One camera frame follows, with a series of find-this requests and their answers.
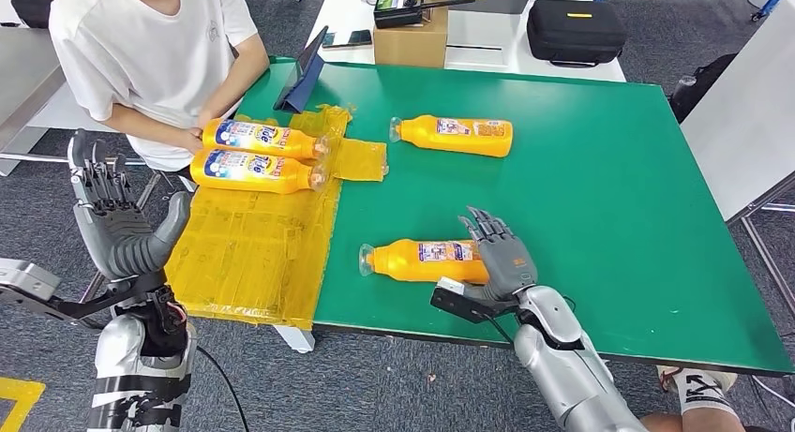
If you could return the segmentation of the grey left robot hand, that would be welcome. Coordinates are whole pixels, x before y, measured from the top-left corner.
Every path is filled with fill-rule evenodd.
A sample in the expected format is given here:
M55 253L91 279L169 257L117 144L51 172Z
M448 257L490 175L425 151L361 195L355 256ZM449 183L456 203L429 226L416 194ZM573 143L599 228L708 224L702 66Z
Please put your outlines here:
M190 218L190 193L172 195L165 219L153 227L131 194L127 159L111 155L104 140L77 130L67 147L73 212L97 269L111 281L158 273Z

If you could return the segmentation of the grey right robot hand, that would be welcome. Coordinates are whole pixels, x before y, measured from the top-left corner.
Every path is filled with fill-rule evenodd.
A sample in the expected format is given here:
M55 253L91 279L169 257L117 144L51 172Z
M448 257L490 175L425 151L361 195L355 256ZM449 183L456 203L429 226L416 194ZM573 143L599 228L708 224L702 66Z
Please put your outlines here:
M537 284L538 271L524 243L499 217L468 206L458 219L470 233L487 270L487 283L465 290L478 301L514 301L516 293Z

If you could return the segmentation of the person's right hand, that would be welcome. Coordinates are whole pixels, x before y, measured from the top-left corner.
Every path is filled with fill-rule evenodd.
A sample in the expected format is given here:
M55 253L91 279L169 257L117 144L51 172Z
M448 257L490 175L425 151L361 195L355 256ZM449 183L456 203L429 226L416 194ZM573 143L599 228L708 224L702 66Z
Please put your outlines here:
M196 127L180 129L175 139L175 145L196 155L203 149L202 133L202 130Z

